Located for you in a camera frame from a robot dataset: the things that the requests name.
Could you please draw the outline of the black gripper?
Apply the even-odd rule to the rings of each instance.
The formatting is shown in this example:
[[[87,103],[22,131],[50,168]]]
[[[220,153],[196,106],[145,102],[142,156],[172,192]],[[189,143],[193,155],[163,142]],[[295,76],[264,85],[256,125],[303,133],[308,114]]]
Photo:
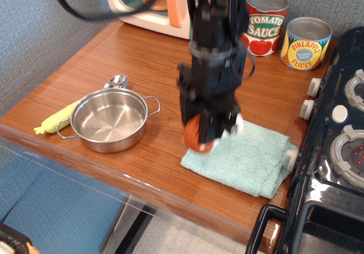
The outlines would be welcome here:
[[[239,106],[235,90],[243,80],[246,49],[191,47],[189,50],[191,65],[178,66],[183,125],[199,114],[198,141],[202,144],[221,138],[224,131],[237,133]]]

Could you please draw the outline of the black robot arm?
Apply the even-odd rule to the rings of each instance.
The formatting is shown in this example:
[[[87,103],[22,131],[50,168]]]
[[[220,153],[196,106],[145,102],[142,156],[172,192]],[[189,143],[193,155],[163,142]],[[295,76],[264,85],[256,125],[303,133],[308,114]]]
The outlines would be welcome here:
[[[190,65],[180,64],[178,86],[184,126],[198,123],[197,143],[232,132],[241,112],[235,90],[241,85],[246,47],[241,35],[249,15],[245,0],[187,0],[192,28]]]

